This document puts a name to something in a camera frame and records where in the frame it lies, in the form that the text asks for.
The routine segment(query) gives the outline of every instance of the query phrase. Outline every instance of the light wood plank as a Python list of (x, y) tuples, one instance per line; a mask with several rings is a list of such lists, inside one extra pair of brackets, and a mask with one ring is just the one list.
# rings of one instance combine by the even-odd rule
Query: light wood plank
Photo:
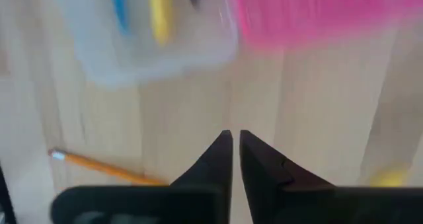
[(4, 49), (4, 41), (2, 35), (0, 34), (0, 77), (5, 77), (9, 75), (9, 66), (7, 65), (7, 53)]
[(22, 224), (49, 223), (48, 210), (55, 194), (49, 158), (45, 153), (47, 141), (30, 73), (31, 67), (38, 63), (32, 60), (31, 38), (26, 34), (37, 29), (26, 11), (31, 3), (0, 0), (0, 27), (12, 65), (9, 68), (10, 93), (1, 99), (2, 103), (9, 104), (0, 114), (4, 128), (1, 129), (0, 160), (17, 221)]
[(143, 164), (169, 182), (191, 167), (227, 129), (225, 68), (142, 86)]
[(137, 87), (108, 91), (88, 83), (83, 96), (84, 155), (143, 172), (142, 124)]
[(273, 144), (280, 102), (283, 52), (242, 49), (231, 66), (230, 124), (234, 133), (250, 130)]
[(415, 156), (423, 132), (422, 33), (423, 21), (399, 31), (362, 164), (364, 184), (380, 169), (410, 166)]
[[(35, 44), (43, 61), (33, 69), (36, 99), (42, 115), (48, 149), (68, 149), (67, 144), (85, 144), (81, 121), (81, 72), (73, 56), (73, 44), (52, 0), (32, 0), (39, 17)], [(51, 160), (56, 192), (73, 185), (74, 167)]]
[(423, 186), (422, 167), (423, 167), (423, 133), (420, 136), (420, 141), (418, 142), (418, 148), (412, 160), (412, 165), (410, 169), (408, 170), (408, 176), (406, 180), (407, 186), (416, 186), (416, 187)]
[(286, 54), (279, 150), (330, 182), (357, 182), (395, 32)]

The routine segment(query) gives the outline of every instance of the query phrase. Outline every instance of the pink object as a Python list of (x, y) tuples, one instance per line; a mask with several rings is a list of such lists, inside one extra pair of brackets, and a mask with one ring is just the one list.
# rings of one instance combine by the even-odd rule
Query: pink object
[(298, 46), (416, 12), (423, 0), (235, 0), (247, 43)]

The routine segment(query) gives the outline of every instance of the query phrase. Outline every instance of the black plastic part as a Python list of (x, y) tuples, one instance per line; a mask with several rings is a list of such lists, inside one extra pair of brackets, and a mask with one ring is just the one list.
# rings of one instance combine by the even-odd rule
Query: black plastic part
[(254, 224), (423, 223), (421, 188), (339, 188), (249, 131), (240, 155)]
[(74, 224), (89, 212), (150, 217), (158, 223), (216, 224), (221, 203), (219, 192), (207, 188), (84, 186), (60, 194), (51, 216), (55, 224)]
[(1, 167), (0, 167), (0, 204), (3, 209), (2, 211), (5, 212), (6, 222), (8, 224), (16, 224), (17, 222), (16, 222), (15, 213), (13, 211), (11, 197), (9, 195), (9, 191), (6, 185), (6, 180), (5, 180)]

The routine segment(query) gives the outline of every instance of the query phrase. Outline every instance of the clear plastic container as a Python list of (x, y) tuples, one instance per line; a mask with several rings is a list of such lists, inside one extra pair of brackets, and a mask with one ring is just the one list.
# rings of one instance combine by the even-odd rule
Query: clear plastic container
[(122, 34), (113, 0), (57, 0), (88, 79), (122, 86), (210, 69), (237, 52), (238, 35), (229, 0), (173, 0), (174, 37), (155, 42), (149, 0), (127, 0), (130, 33)]

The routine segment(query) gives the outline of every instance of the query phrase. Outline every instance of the blue object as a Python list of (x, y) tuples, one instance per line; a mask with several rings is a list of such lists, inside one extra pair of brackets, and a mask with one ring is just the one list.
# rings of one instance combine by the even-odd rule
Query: blue object
[(122, 29), (122, 34), (128, 34), (130, 27), (127, 16), (126, 0), (113, 0), (113, 5), (120, 28)]

